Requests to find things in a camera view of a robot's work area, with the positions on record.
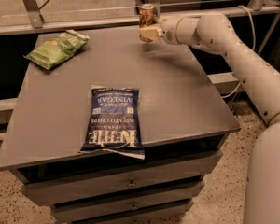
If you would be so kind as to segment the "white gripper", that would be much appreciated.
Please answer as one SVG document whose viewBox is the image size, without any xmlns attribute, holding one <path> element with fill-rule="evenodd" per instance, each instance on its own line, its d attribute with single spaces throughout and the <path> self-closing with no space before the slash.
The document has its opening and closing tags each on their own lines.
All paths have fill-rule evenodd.
<svg viewBox="0 0 280 224">
<path fill-rule="evenodd" d="M 176 38 L 176 27 L 178 18 L 168 17 L 159 20 L 160 26 L 147 26 L 139 29 L 140 39 L 144 42 L 159 41 L 161 36 L 163 40 L 171 45 L 178 45 Z"/>
</svg>

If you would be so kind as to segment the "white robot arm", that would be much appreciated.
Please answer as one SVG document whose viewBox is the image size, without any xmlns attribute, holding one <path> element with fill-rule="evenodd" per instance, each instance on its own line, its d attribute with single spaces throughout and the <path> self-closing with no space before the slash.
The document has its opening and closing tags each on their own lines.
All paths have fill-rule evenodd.
<svg viewBox="0 0 280 224">
<path fill-rule="evenodd" d="M 235 33 L 229 19 L 211 11 L 198 18 L 139 15 L 140 37 L 163 39 L 220 55 L 268 125 L 250 154 L 244 224 L 280 224 L 280 73 Z"/>
</svg>

